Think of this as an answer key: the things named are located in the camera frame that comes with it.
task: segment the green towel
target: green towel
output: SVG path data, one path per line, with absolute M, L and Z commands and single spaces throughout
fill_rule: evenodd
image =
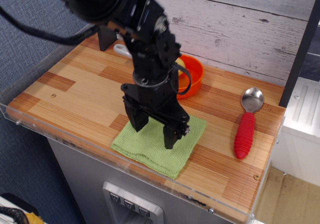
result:
M 113 141 L 111 149 L 145 164 L 160 174 L 175 179 L 203 134 L 207 122 L 190 116 L 188 125 L 190 133 L 178 140 L 173 145 L 173 149 L 166 149 L 162 123 L 149 118 L 148 124 L 136 132 L 128 122 Z

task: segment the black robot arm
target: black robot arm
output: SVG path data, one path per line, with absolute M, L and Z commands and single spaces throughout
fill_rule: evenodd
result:
M 63 1 L 81 19 L 123 36 L 134 65 L 135 84 L 121 86 L 129 120 L 137 132 L 149 117 L 163 123 L 165 148 L 172 149 L 189 132 L 190 117 L 177 101 L 180 45 L 164 9 L 155 0 Z

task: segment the cable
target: cable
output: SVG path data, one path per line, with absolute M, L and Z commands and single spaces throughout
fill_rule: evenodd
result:
M 11 217 L 14 223 L 29 224 L 26 214 L 20 209 L 0 206 L 0 214 Z
M 190 80 L 187 88 L 186 88 L 184 91 L 182 91 L 182 92 L 176 91 L 175 88 L 174 88 L 174 86 L 173 86 L 172 81 L 170 82 L 170 86 L 171 86 L 172 90 L 173 90 L 175 93 L 177 93 L 178 95 L 181 95 L 181 96 L 182 96 L 182 95 L 186 94 L 186 93 L 190 90 L 190 88 L 191 88 L 191 75 L 190 75 L 190 73 L 189 73 L 189 71 L 188 71 L 187 69 L 185 69 L 184 67 L 178 65 L 176 62 L 173 64 L 172 67 L 173 67 L 174 69 L 180 70 L 180 71 L 182 71 L 183 73 L 185 73 L 185 74 L 188 76 L 189 80 Z
M 0 6 L 0 15 L 3 16 L 9 23 L 14 25 L 16 28 L 18 28 L 19 30 L 21 30 L 29 35 L 32 35 L 32 36 L 35 36 L 35 37 L 38 37 L 41 39 L 45 39 L 48 41 L 52 41 L 55 43 L 69 45 L 69 46 L 75 46 L 75 45 L 80 44 L 86 38 L 96 34 L 100 29 L 99 26 L 94 25 L 93 27 L 91 27 L 88 30 L 85 30 L 79 34 L 69 36 L 69 37 L 60 37 L 60 36 L 48 33 L 46 31 L 39 30 L 34 27 L 30 27 L 25 24 L 22 24 L 21 22 L 14 19 L 10 14 L 5 12 L 5 10 L 3 10 L 3 8 L 1 6 Z

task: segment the red spoon handle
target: red spoon handle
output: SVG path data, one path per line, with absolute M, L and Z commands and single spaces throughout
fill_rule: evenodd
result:
M 255 115 L 251 112 L 243 114 L 234 139 L 234 152 L 238 159 L 245 158 L 254 140 Z

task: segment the wooden cutting board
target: wooden cutting board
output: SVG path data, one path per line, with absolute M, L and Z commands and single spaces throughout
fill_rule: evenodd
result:
M 128 122 L 120 86 L 133 83 L 132 72 L 131 59 L 115 53 L 113 46 L 100 51 L 98 37 L 93 36 L 15 98 L 7 113 L 37 132 L 201 208 L 214 208 L 229 220 L 245 222 L 285 113 L 278 106 L 283 87 L 205 66 L 200 90 L 179 102 L 190 115 L 206 120 L 208 125 L 185 167 L 172 181 L 110 148 Z M 245 112 L 241 97 L 250 87 L 262 91 L 265 103 L 255 113 L 251 151 L 244 160 L 237 160 L 233 145 Z

